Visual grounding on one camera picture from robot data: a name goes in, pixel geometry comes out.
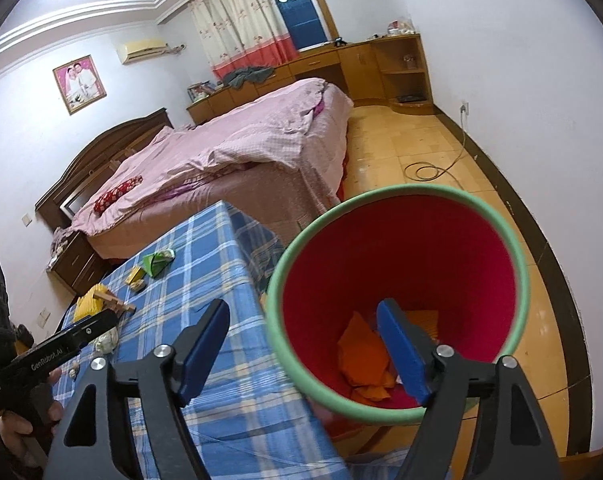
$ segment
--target green rim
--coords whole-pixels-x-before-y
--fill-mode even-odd
[[[329,410],[340,413],[353,420],[371,424],[406,425],[419,422],[422,416],[424,416],[425,410],[423,408],[388,410],[375,408],[373,406],[365,406],[347,399],[346,397],[342,397],[331,388],[322,384],[299,361],[288,341],[283,325],[283,316],[281,315],[283,287],[288,272],[297,256],[306,244],[329,223],[362,205],[394,196],[414,194],[441,196],[474,209],[492,225],[510,254],[513,267],[515,268],[515,277],[517,281],[517,306],[515,308],[515,317],[510,327],[508,337],[495,360],[502,355],[512,354],[515,351],[526,325],[530,301],[530,288],[528,272],[526,270],[526,264],[519,241],[502,216],[482,200],[473,197],[465,191],[448,186],[438,186],[436,184],[400,184],[398,186],[384,187],[382,189],[369,191],[341,203],[313,221],[312,224],[304,229],[299,236],[293,240],[283,253],[268,286],[266,319],[270,344],[272,345],[281,366],[295,385],[304,394],[311,399],[316,400],[316,402]]]

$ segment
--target power outlet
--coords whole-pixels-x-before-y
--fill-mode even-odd
[[[48,318],[50,317],[50,311],[47,308],[44,308],[39,315],[37,316],[37,326],[43,330],[48,322]]]

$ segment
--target floral curtain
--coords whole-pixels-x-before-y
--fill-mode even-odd
[[[219,79],[246,66],[277,66],[299,56],[275,0],[193,0],[190,10]]]

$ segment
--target trash can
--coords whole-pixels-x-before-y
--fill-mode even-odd
[[[351,400],[337,342],[353,311],[374,319],[394,298],[437,310],[442,344],[468,359],[512,353],[529,306],[517,236],[485,202],[447,186],[385,187],[331,209],[286,249],[268,286],[268,337],[295,385],[333,413],[366,424],[421,420],[398,384],[390,399]]]

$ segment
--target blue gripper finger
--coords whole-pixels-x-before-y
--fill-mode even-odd
[[[184,329],[174,342],[176,355],[172,376],[177,382],[175,394],[181,407],[201,394],[229,327],[228,303],[214,300],[199,322]],[[184,346],[190,348],[185,357]]]
[[[425,377],[427,354],[421,352],[419,346],[415,345],[421,343],[427,348],[433,344],[430,338],[419,327],[412,325],[397,302],[390,298],[377,305],[377,330],[404,383],[404,390],[423,406],[433,392],[428,387]],[[422,340],[421,332],[427,341]]]

